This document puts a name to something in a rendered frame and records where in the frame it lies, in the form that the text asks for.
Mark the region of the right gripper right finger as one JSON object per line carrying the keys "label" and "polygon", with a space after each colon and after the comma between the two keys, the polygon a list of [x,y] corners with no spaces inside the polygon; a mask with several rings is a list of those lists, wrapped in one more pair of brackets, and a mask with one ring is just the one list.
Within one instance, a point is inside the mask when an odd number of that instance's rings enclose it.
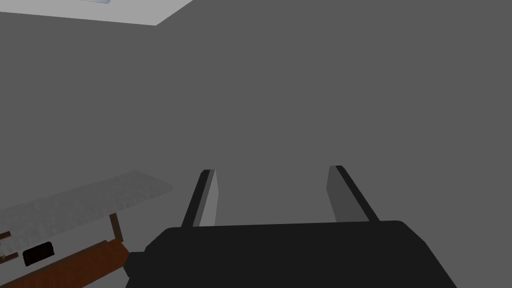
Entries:
{"label": "right gripper right finger", "polygon": [[326,192],[336,222],[380,221],[343,166],[329,166]]}

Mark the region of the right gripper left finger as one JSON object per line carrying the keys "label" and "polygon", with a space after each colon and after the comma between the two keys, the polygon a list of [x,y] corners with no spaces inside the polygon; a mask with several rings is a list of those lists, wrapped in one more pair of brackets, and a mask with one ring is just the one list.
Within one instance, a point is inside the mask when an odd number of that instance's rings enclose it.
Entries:
{"label": "right gripper left finger", "polygon": [[212,227],[216,224],[219,198],[217,171],[202,170],[181,227]]}

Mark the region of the brown wooden table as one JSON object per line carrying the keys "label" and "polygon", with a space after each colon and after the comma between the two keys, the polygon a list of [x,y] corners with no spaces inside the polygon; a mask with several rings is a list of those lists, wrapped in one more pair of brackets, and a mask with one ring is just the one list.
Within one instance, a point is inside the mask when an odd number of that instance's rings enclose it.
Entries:
{"label": "brown wooden table", "polygon": [[109,215],[114,239],[103,240],[0,285],[0,288],[84,288],[122,268],[129,256],[116,213]]}

